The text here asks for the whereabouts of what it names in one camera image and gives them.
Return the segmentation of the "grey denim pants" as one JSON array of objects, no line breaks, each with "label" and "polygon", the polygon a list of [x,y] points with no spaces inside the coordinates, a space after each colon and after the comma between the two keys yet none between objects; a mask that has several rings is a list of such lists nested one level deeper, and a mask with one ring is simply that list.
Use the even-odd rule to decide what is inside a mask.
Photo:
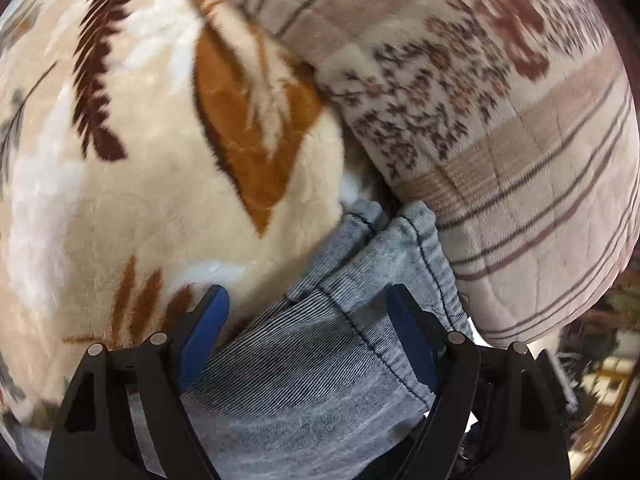
[{"label": "grey denim pants", "polygon": [[[166,330],[209,287],[228,292],[238,281],[224,272],[206,278]],[[434,214],[421,202],[388,218],[379,204],[360,200],[302,277],[222,342],[235,304],[229,295],[214,350],[180,396],[215,479],[355,479],[363,471],[393,478],[381,457],[423,422],[435,399],[414,376],[387,314],[386,292],[397,284],[445,330],[471,339]],[[166,479],[136,390],[128,404],[145,467],[152,479]],[[17,433],[18,448],[43,469],[52,431]]]}]

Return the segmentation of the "beige leaf-pattern blanket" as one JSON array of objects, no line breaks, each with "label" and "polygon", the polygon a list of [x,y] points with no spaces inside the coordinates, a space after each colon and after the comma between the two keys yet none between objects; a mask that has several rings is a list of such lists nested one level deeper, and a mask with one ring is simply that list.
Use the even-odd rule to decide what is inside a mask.
[{"label": "beige leaf-pattern blanket", "polygon": [[140,344],[213,284],[229,341],[375,172],[227,0],[14,0],[1,19],[1,413],[51,427],[88,344]]}]

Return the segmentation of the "striped floral beige pillow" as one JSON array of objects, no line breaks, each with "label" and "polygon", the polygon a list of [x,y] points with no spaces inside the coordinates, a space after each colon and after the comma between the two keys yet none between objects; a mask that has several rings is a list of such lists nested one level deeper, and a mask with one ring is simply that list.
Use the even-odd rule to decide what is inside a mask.
[{"label": "striped floral beige pillow", "polygon": [[316,71],[405,202],[434,212],[482,337],[593,307],[639,236],[634,96],[593,0],[230,0]]}]

